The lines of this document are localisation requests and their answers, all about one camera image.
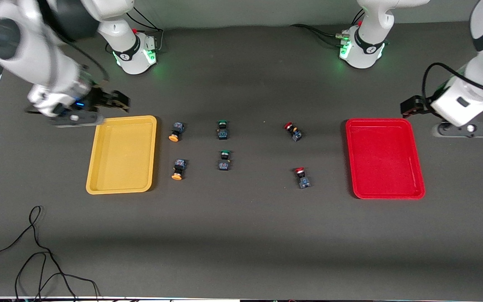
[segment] gray wall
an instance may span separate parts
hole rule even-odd
[[[477,1],[431,0],[394,14],[398,23],[466,21]],[[165,29],[350,23],[360,9],[356,0],[136,0],[135,6]]]

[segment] white robot link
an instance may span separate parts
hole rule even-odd
[[[424,113],[441,117],[443,122],[434,129],[436,136],[483,138],[483,0],[477,2],[471,14],[470,29],[477,56],[459,71],[433,63],[424,73],[423,95],[413,96],[400,105],[405,118]],[[437,65],[454,76],[439,86],[433,96],[426,97],[426,77]]]
[[[98,31],[124,71],[143,73],[156,63],[155,40],[134,33],[120,17],[133,5],[133,0],[0,0],[0,65],[34,84],[27,97],[53,125],[101,124],[98,107],[128,111],[128,97],[103,92],[82,66],[61,52],[56,40],[74,46],[75,40]]]
[[[357,0],[364,10],[361,25],[342,31],[339,58],[355,68],[365,69],[376,63],[385,47],[385,38],[395,24],[391,9],[412,8],[430,0]]]

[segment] gray table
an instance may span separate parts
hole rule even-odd
[[[437,118],[414,117],[424,199],[351,194],[341,123],[399,117],[429,63],[458,68],[475,55],[466,23],[397,25],[390,40],[372,69],[355,70],[303,29],[168,31],[159,64],[139,76],[124,74],[101,40],[82,42],[109,70],[108,89],[132,98],[131,114],[161,122],[153,190],[126,195],[87,194],[94,128],[24,114],[30,85],[5,73],[0,248],[44,205],[41,242],[104,296],[483,301],[483,140],[438,139]],[[429,91],[448,76],[434,71]],[[228,141],[215,138],[219,119],[231,122]],[[167,140],[175,121],[187,123],[179,143]],[[306,134],[298,143],[282,128],[289,121]],[[221,149],[234,151],[229,172],[216,170]],[[190,160],[180,182],[169,177],[176,158]],[[297,187],[298,166],[314,187]],[[35,250],[29,234],[0,256],[0,296],[13,295]],[[39,266],[23,274],[28,294]],[[68,296],[60,280],[50,294]]]

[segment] yellow tray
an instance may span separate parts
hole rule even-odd
[[[150,189],[156,127],[152,115],[107,118],[96,126],[87,192],[139,193]]]

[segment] cable connector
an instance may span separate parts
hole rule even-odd
[[[349,41],[349,34],[346,34],[346,33],[337,33],[337,34],[335,34],[335,38],[338,39],[338,40]]]

